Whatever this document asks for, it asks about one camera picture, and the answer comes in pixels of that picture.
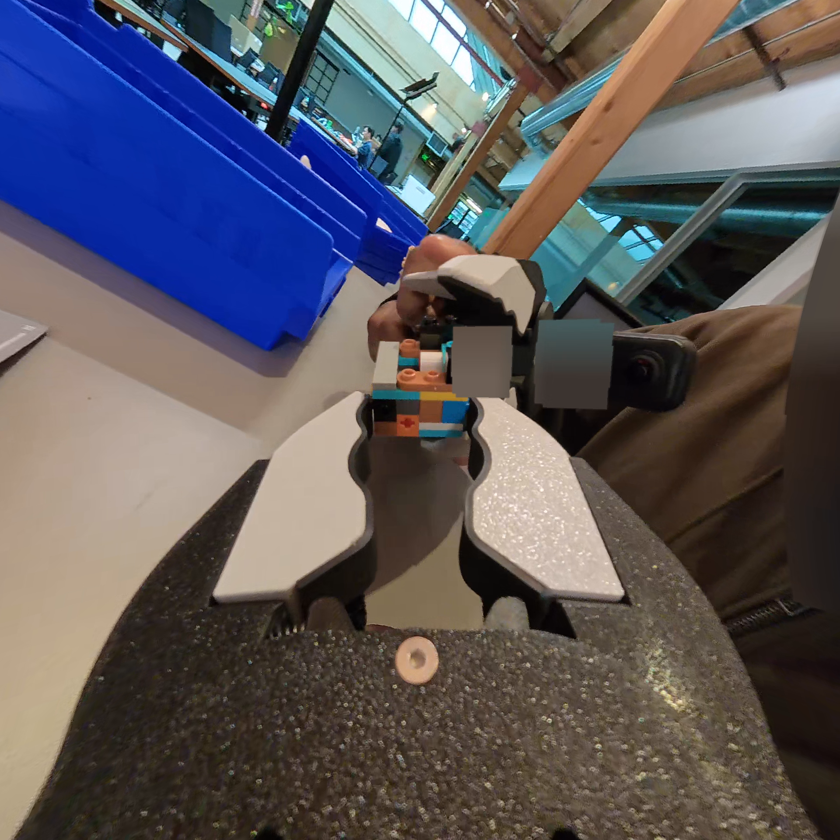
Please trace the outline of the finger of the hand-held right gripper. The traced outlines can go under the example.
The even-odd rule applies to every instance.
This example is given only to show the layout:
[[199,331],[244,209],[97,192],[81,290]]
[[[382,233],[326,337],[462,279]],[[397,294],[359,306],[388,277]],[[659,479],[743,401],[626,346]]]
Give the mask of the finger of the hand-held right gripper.
[[530,260],[461,255],[438,268],[445,312],[461,326],[510,326],[525,333],[545,299],[542,271]]

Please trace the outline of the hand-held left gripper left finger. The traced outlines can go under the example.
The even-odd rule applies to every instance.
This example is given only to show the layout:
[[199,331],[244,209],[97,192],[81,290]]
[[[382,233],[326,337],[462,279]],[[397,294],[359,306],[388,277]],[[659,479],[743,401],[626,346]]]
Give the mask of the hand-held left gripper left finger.
[[316,599],[328,572],[369,545],[371,496],[355,461],[369,437],[365,398],[348,394],[269,458],[213,589],[216,603]]

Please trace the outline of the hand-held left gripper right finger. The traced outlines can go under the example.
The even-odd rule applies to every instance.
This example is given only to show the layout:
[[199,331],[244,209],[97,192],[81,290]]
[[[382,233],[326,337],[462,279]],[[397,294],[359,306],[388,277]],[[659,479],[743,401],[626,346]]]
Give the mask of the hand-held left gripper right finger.
[[470,408],[468,546],[538,596],[618,603],[625,591],[560,443],[496,397]]

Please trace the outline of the multicoloured toy brick model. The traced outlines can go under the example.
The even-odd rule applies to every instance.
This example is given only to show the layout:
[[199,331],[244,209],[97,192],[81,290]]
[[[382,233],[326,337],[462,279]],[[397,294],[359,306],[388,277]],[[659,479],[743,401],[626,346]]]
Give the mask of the multicoloured toy brick model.
[[381,342],[371,384],[373,435],[461,438],[469,399],[454,392],[452,358],[452,343],[435,333]]

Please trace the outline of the blue plastic bin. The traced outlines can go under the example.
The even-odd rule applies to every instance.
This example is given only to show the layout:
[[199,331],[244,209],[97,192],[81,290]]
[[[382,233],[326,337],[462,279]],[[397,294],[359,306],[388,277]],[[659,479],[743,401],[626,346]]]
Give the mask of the blue plastic bin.
[[425,223],[309,123],[298,123],[288,150],[298,158],[307,156],[313,172],[364,215],[362,227],[348,226],[360,237],[355,265],[382,286],[396,283],[408,250],[427,236]]
[[366,215],[90,2],[2,2],[2,200],[263,350],[305,339]]

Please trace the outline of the person's right forearm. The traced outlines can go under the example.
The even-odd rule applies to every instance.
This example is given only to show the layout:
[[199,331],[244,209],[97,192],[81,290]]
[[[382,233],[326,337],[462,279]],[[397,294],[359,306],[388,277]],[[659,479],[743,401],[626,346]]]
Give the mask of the person's right forearm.
[[686,400],[667,413],[582,413],[577,456],[668,546],[724,621],[791,593],[784,409],[801,316],[801,307],[758,306],[636,329],[693,342]]

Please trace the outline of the grey desk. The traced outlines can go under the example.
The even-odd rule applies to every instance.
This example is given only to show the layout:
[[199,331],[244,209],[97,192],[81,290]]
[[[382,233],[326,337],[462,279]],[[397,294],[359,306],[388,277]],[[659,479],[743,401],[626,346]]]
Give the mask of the grey desk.
[[352,269],[264,353],[2,204],[2,310],[48,334],[2,373],[2,838],[49,777],[113,625],[258,459],[368,387],[390,295]]

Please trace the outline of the person's right hand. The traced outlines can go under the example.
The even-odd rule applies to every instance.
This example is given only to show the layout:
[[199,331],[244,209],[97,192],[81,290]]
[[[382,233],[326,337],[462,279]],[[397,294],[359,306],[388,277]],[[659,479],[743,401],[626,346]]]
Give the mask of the person's right hand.
[[[465,241],[441,234],[426,236],[406,254],[401,279],[415,273],[436,271],[439,266],[457,256],[471,256],[475,253],[476,249]],[[446,313],[448,303],[444,298],[429,297],[406,289],[401,282],[397,293],[384,301],[367,322],[367,345],[371,359],[376,360],[381,342],[411,339],[415,327],[429,312],[441,317]]]

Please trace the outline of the glass balustrade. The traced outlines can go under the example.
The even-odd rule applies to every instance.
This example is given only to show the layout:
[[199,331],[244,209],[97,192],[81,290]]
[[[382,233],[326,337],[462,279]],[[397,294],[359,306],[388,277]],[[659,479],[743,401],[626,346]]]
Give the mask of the glass balustrade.
[[717,180],[590,187],[535,251],[559,308],[582,280],[644,324],[728,303],[811,244],[838,197],[838,163]]

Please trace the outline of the wooden column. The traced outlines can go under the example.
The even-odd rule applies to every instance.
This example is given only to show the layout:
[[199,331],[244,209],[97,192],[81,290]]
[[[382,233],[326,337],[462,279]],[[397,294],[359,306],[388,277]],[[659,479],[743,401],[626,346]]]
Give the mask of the wooden column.
[[666,94],[737,1],[667,1],[487,240],[530,258]]

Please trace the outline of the black light stand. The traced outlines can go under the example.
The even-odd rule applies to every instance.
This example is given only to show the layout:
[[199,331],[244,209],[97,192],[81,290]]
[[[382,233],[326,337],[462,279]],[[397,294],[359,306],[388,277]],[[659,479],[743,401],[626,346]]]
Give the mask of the black light stand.
[[438,83],[438,76],[439,72],[436,71],[430,78],[423,78],[413,82],[412,84],[406,86],[402,90],[400,90],[402,99],[400,101],[400,107],[395,115],[395,122],[399,122],[402,120],[405,122],[413,121],[416,123],[420,130],[428,130],[429,132],[433,132],[434,129],[428,123],[425,118],[418,116],[418,114],[408,107],[411,102],[414,102],[420,97],[428,94],[430,91],[433,91],[437,87]]

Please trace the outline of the black vertical pole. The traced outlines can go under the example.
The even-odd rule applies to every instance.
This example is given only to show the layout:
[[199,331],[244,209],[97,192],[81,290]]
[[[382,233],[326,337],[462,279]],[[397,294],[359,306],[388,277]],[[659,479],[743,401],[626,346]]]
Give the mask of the black vertical pole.
[[266,134],[279,144],[282,144],[293,102],[307,75],[310,59],[319,44],[319,39],[327,24],[333,4],[334,1],[314,1],[312,3],[307,22],[276,95],[276,101],[266,126]]

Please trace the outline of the person's brown jacket torso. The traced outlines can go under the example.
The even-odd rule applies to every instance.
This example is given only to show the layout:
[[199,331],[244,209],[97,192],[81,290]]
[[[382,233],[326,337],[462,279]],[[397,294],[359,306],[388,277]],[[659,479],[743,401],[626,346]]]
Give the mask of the person's brown jacket torso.
[[823,838],[839,838],[839,617],[789,596],[724,623],[791,784]]

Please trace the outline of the grey instruction booklet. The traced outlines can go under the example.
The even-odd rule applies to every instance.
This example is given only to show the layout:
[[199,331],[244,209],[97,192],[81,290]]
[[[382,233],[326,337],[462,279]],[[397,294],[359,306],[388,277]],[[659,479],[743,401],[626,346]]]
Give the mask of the grey instruction booklet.
[[1,365],[42,339],[48,329],[36,320],[1,310]]

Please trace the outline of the wooden post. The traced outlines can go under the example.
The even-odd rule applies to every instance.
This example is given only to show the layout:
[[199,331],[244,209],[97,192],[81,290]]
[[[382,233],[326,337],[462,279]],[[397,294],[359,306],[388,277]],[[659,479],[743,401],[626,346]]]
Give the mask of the wooden post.
[[530,92],[529,85],[522,78],[516,77],[509,80],[488,102],[483,120],[473,126],[467,139],[455,157],[446,164],[436,182],[435,198],[426,213],[429,231],[437,230],[445,221],[469,180],[483,164]]

